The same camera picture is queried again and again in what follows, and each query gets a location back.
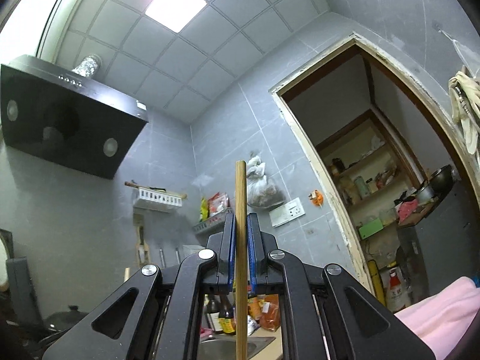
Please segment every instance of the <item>white switch panel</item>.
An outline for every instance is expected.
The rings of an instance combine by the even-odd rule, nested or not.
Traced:
[[[300,198],[289,201],[269,212],[272,226],[277,227],[305,215]]]

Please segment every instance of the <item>stainless steel sink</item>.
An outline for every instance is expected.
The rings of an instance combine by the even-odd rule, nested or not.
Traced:
[[[270,344],[275,337],[249,337],[247,358],[251,359]],[[198,345],[197,360],[235,360],[235,337],[214,335],[206,337]]]

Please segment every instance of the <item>yellow pole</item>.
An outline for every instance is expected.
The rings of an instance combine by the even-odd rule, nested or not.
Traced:
[[[237,360],[247,360],[247,165],[235,164],[235,313],[237,317]]]

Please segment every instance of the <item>range hood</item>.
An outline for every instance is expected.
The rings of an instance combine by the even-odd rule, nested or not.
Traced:
[[[29,55],[0,68],[0,115],[8,146],[105,179],[148,122],[133,97]]]

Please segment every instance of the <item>red food package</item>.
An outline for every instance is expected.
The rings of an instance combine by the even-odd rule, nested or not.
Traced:
[[[229,206],[229,196],[226,193],[217,192],[208,199],[208,216],[222,212]]]
[[[266,295],[262,306],[260,326],[263,329],[275,332],[280,327],[280,306],[278,295]]]

